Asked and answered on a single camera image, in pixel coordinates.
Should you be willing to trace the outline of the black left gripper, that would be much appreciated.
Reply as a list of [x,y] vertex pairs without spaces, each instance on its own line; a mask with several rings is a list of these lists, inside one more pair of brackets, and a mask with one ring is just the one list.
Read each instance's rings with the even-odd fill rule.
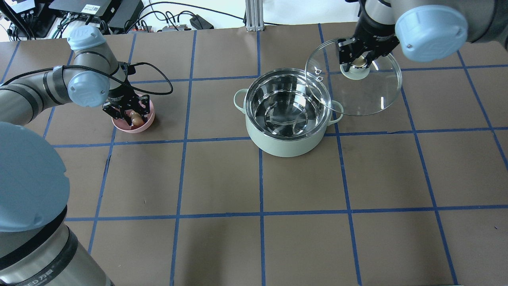
[[149,95],[136,94],[132,89],[113,89],[103,103],[103,112],[115,119],[116,128],[128,127],[128,109],[142,115],[143,124],[146,124],[150,118],[149,100]]

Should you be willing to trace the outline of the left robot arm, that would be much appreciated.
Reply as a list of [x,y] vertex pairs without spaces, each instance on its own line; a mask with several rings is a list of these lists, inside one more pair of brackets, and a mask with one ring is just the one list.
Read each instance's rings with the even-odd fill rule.
[[2,286],[112,286],[113,281],[65,224],[69,178],[58,152],[25,127],[51,107],[101,107],[133,128],[153,120],[148,94],[136,94],[129,66],[97,27],[67,38],[72,65],[33,71],[1,85]]

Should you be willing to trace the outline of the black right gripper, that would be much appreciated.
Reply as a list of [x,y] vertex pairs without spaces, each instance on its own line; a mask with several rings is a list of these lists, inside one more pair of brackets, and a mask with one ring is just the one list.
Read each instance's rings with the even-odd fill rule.
[[399,45],[395,24],[358,22],[352,38],[337,44],[342,73],[350,72],[354,61],[363,57],[365,65],[379,71],[378,59],[387,56]]

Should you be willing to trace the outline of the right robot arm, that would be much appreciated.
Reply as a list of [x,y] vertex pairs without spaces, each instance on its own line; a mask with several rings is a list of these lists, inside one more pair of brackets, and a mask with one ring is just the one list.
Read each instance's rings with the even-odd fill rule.
[[507,47],[506,0],[360,0],[354,34],[335,44],[343,73],[366,70],[397,46],[426,63],[446,58],[465,43]]

